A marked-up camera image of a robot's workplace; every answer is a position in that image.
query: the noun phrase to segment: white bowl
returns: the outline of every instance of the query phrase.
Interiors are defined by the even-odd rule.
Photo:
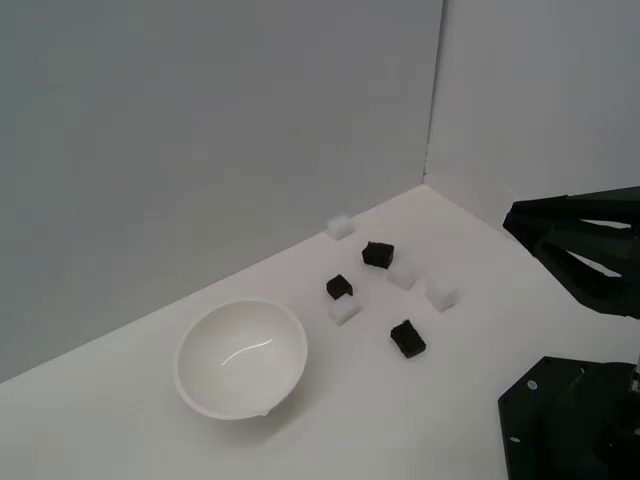
[[[306,362],[307,336],[291,311],[268,300],[236,300],[187,332],[174,381],[195,411],[237,420],[269,413],[296,386]]]

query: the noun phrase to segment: foam cube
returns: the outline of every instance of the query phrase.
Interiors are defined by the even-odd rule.
[[[427,349],[420,334],[413,328],[409,320],[405,320],[391,330],[391,338],[406,358],[415,357]]]
[[[425,284],[425,296],[440,313],[456,304],[458,293],[446,280],[428,277]]]
[[[327,292],[337,300],[343,295],[353,296],[353,286],[342,275],[337,275],[327,282]]]
[[[346,215],[340,215],[327,222],[327,235],[335,241],[342,240],[354,231],[353,222]]]
[[[389,268],[387,279],[403,290],[408,291],[411,290],[413,284],[416,283],[416,273],[409,263],[397,262]]]
[[[338,325],[342,325],[347,320],[351,319],[360,310],[362,310],[362,307],[360,306],[358,300],[356,300],[354,297],[343,295],[338,300],[333,302],[331,307],[329,307],[329,316]]]
[[[386,243],[369,242],[362,251],[362,260],[367,265],[389,268],[393,262],[395,247]]]

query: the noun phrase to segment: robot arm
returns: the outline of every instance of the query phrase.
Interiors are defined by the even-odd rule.
[[[580,303],[640,319],[640,187],[516,202],[504,228]],[[619,276],[607,276],[574,255]]]

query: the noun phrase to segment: white wall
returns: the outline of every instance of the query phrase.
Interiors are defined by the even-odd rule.
[[[501,199],[640,185],[638,19],[637,0],[448,0],[427,183],[481,217],[489,184]]]
[[[440,12],[0,3],[0,381],[419,184]]]

